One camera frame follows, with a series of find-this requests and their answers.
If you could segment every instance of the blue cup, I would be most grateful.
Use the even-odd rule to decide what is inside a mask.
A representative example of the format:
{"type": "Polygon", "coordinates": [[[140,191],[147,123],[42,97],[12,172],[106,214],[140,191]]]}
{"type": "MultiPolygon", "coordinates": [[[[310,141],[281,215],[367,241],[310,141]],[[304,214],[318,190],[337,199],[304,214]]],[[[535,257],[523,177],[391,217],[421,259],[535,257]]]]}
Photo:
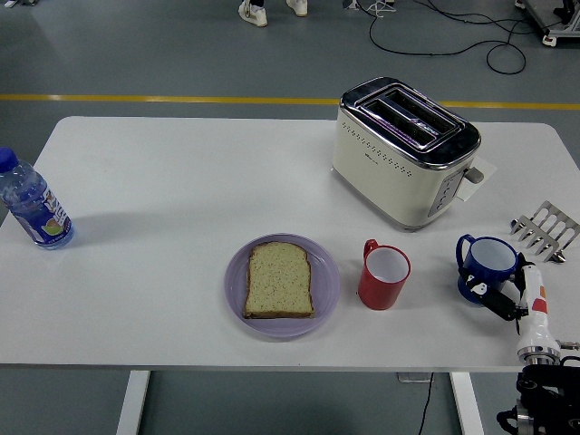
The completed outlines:
{"type": "MultiPolygon", "coordinates": [[[[495,237],[474,238],[469,234],[461,236],[455,255],[459,268],[464,267],[476,279],[498,291],[501,291],[517,267],[517,253],[514,248],[495,237]],[[463,244],[466,241],[469,243],[469,250],[464,259],[463,244]]],[[[458,278],[457,287],[468,301],[481,305],[461,276],[458,278]]]]}

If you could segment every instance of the red mug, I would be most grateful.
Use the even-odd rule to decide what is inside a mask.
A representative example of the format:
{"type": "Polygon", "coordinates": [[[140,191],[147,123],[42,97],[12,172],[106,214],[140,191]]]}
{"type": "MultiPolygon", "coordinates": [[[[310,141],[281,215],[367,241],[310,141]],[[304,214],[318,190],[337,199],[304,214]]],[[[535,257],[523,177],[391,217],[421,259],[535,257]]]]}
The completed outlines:
{"type": "Polygon", "coordinates": [[[367,240],[359,297],[373,310],[391,308],[410,274],[411,262],[399,248],[367,240]]]}

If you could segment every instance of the bread crust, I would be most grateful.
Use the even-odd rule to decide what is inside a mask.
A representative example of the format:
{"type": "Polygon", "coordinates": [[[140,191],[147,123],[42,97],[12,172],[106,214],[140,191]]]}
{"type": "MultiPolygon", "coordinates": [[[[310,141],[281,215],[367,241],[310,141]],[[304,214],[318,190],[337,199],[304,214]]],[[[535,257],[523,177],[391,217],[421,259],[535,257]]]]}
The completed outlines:
{"type": "Polygon", "coordinates": [[[306,250],[303,249],[301,246],[298,246],[294,243],[289,243],[289,242],[265,242],[265,243],[261,243],[259,245],[256,245],[252,248],[252,251],[251,251],[250,257],[249,257],[249,261],[248,261],[247,274],[246,274],[246,300],[244,302],[243,316],[246,319],[279,319],[279,318],[304,319],[304,318],[312,318],[312,317],[314,317],[314,305],[312,302],[311,285],[312,285],[312,267],[310,265],[310,262],[308,261],[308,255],[307,255],[306,250]],[[270,244],[274,244],[274,243],[292,245],[294,247],[299,248],[304,253],[304,261],[308,265],[308,300],[309,300],[309,304],[310,304],[310,310],[308,312],[284,311],[284,310],[256,312],[256,311],[249,310],[247,307],[248,299],[250,297],[251,283],[252,283],[252,276],[251,276],[251,272],[250,272],[250,265],[252,263],[252,258],[254,257],[254,255],[256,254],[256,252],[260,248],[265,247],[265,246],[270,245],[270,244]]]}

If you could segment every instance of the floor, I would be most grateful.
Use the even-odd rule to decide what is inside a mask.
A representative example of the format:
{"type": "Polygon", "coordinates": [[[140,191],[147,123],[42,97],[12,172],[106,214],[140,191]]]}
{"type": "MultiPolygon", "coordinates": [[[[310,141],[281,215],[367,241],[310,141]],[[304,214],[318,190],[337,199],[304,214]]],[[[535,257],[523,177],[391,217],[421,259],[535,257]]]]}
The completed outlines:
{"type": "MultiPolygon", "coordinates": [[[[341,0],[311,0],[306,18],[266,0],[268,26],[260,29],[237,16],[234,0],[0,7],[0,144],[34,163],[55,124],[73,115],[332,120],[342,93],[390,76],[470,121],[547,123],[580,164],[580,92],[571,79],[580,71],[578,40],[545,47],[510,0],[433,4],[459,21],[397,0],[396,12],[380,13],[372,27],[382,49],[369,38],[372,18],[341,0]],[[482,15],[497,21],[463,22],[489,21],[482,15]],[[508,38],[516,48],[490,51],[508,38]]],[[[115,433],[128,377],[0,369],[0,433],[115,433]]],[[[486,435],[504,433],[495,415],[515,405],[516,374],[472,378],[486,435]]],[[[155,372],[140,433],[412,434],[427,394],[427,384],[392,373],[155,372]],[[248,424],[258,418],[264,425],[248,424]]],[[[424,433],[460,433],[445,373],[435,376],[429,406],[424,433]]]]}

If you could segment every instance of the white table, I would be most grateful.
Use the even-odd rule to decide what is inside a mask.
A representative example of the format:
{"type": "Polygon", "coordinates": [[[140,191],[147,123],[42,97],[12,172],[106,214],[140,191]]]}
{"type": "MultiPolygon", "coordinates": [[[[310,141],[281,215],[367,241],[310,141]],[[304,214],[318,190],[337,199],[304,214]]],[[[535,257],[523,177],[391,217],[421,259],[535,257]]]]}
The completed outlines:
{"type": "MultiPolygon", "coordinates": [[[[514,323],[459,295],[466,233],[523,244],[509,223],[551,200],[580,218],[580,172],[543,124],[476,123],[498,167],[469,201],[416,233],[394,228],[332,171],[334,121],[68,118],[36,168],[77,228],[36,248],[12,216],[0,228],[0,364],[163,369],[512,371],[514,323]],[[336,261],[330,318],[293,340],[246,328],[224,297],[240,247],[271,233],[311,238],[336,261]],[[403,249],[412,272],[395,306],[356,294],[368,238],[403,249]]],[[[580,242],[538,264],[550,329],[578,341],[580,242]]]]}

